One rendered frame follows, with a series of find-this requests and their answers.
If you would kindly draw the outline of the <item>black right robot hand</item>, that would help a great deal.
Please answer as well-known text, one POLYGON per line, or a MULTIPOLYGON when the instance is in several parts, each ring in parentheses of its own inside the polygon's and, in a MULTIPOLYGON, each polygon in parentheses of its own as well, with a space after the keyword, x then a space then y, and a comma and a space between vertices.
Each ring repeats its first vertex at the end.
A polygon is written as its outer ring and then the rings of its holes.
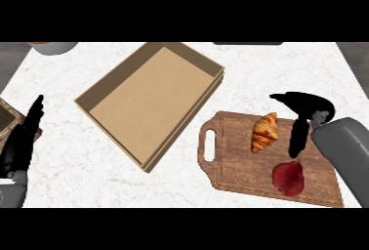
POLYGON ((288 154, 296 158, 306 148, 309 130, 333 121, 337 110, 333 102, 321 96, 302 92, 271 94, 271 98, 284 103, 297 113, 293 124, 288 154))

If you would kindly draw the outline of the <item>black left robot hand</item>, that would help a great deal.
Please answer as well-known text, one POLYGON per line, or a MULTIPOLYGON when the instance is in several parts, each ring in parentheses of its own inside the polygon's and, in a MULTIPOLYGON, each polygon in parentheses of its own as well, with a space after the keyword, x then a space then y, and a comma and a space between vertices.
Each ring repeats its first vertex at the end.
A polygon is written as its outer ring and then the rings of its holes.
POLYGON ((26 118, 17 125, 0 153, 0 178, 12 179, 18 171, 27 171, 32 164, 35 135, 43 116, 43 96, 39 96, 26 118))

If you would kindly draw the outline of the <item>golden croissant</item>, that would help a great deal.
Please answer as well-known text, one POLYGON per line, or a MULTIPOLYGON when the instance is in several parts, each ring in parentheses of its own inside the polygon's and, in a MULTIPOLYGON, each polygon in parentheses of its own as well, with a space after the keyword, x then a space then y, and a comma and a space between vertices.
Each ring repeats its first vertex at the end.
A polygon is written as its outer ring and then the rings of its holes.
POLYGON ((265 115, 254 124, 252 137, 252 152, 265 150, 278 140, 278 114, 265 115))

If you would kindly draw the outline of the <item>brown wooden cutting board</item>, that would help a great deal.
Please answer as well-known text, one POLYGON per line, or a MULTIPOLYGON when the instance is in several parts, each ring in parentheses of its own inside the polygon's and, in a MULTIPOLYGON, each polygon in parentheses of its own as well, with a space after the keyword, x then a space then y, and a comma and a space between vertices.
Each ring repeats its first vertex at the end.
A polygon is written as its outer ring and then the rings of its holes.
POLYGON ((278 141, 265 150, 252 152, 253 127, 260 115, 219 111, 206 122, 200 134, 198 162, 216 189, 280 198, 330 207, 342 207, 336 168, 308 139, 300 153, 305 189, 285 196, 274 185, 274 169, 293 161, 288 154, 294 121, 277 122, 278 141))

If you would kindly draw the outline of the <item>shallow cardboard box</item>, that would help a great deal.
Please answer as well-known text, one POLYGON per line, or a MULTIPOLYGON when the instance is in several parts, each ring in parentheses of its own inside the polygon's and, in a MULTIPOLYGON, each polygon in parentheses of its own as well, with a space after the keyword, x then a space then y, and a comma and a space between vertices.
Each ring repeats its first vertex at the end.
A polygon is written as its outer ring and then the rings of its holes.
POLYGON ((222 82, 225 67, 181 42, 150 42, 76 103, 150 172, 222 82))

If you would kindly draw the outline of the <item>red raw meat piece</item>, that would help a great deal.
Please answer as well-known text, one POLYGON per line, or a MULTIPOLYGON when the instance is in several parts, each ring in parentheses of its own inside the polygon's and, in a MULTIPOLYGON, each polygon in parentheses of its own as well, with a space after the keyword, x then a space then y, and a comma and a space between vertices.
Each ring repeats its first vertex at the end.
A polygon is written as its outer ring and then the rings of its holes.
POLYGON ((305 189, 303 166, 299 161, 281 163, 274 170, 274 185, 285 196, 296 196, 305 189))

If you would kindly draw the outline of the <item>grey round bowl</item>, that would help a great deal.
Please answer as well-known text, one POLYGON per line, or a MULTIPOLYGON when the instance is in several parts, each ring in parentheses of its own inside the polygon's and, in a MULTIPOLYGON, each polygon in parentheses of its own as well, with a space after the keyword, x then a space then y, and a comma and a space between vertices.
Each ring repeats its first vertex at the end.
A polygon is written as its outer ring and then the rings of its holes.
POLYGON ((30 42, 33 48, 46 56, 67 53, 76 46, 77 42, 30 42))

